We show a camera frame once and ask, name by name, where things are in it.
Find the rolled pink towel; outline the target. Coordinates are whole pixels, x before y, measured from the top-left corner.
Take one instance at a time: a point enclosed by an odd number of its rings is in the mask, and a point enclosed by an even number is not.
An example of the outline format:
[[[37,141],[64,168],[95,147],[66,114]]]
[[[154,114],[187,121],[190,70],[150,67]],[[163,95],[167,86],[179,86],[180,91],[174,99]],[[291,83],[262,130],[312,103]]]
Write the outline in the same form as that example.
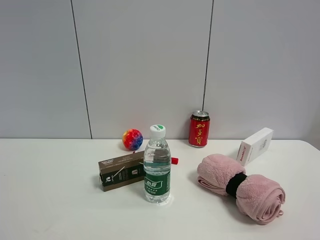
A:
[[[226,193],[226,186],[231,178],[241,172],[246,174],[245,168],[236,160],[222,154],[211,154],[198,165],[197,181],[215,194],[230,196]],[[281,207],[285,200],[285,191],[278,182],[252,174],[247,175],[239,185],[235,203],[242,214],[260,225],[266,225],[283,215]]]

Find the white small carton box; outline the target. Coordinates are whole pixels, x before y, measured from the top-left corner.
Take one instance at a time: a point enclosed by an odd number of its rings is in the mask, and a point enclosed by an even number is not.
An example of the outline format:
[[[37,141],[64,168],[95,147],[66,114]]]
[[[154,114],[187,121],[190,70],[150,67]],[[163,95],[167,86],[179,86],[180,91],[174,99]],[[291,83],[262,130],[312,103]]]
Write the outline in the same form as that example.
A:
[[[270,146],[273,133],[274,130],[265,127],[244,139],[238,149],[236,161],[245,167],[266,152]]]

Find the red drink can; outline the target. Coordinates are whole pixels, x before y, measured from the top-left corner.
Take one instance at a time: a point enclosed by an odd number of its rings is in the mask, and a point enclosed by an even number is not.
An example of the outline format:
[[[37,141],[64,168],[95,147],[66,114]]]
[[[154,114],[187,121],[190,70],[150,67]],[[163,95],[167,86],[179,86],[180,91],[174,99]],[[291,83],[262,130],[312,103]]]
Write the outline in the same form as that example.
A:
[[[190,117],[188,142],[202,148],[207,145],[210,129],[209,113],[202,110],[194,111]]]

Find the clear water bottle green label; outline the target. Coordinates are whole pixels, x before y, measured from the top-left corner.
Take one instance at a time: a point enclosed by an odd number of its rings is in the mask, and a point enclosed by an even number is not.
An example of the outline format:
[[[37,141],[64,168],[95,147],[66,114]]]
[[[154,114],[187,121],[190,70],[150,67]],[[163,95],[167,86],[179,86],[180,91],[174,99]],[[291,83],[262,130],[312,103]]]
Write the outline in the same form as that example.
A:
[[[143,156],[144,193],[148,202],[162,203],[170,195],[172,157],[166,141],[166,128],[150,127],[150,139]]]

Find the black elastic band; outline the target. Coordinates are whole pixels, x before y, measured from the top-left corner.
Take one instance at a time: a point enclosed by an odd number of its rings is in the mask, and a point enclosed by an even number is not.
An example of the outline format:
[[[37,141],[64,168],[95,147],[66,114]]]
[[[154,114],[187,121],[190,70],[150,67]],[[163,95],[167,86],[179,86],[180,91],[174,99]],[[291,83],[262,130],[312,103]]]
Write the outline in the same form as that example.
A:
[[[233,198],[237,198],[237,190],[240,184],[247,178],[247,175],[243,172],[237,173],[234,177],[232,177],[225,188],[225,191],[228,195]]]

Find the brown rectangular cardboard box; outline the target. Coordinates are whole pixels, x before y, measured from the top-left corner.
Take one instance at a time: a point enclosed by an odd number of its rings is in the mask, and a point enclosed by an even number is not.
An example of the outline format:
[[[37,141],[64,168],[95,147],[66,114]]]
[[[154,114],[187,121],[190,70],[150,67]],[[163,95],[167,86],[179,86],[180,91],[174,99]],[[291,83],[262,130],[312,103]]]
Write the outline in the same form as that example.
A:
[[[144,151],[100,161],[99,176],[104,192],[144,180]]]

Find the red capped marker pen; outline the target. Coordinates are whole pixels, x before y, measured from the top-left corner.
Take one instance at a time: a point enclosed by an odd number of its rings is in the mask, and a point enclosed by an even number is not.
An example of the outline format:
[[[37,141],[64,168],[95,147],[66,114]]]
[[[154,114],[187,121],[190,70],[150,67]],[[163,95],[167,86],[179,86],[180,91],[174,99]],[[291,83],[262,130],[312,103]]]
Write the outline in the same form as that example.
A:
[[[179,159],[177,157],[172,157],[171,158],[171,164],[172,165],[177,165],[179,163]]]

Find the rainbow coloured ball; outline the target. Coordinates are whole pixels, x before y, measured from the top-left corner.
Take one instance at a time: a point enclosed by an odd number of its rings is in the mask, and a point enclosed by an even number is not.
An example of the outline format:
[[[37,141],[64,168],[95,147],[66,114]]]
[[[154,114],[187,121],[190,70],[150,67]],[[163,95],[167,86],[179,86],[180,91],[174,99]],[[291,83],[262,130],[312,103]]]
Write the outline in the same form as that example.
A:
[[[128,129],[122,135],[122,143],[127,150],[136,151],[143,143],[143,135],[135,128]]]

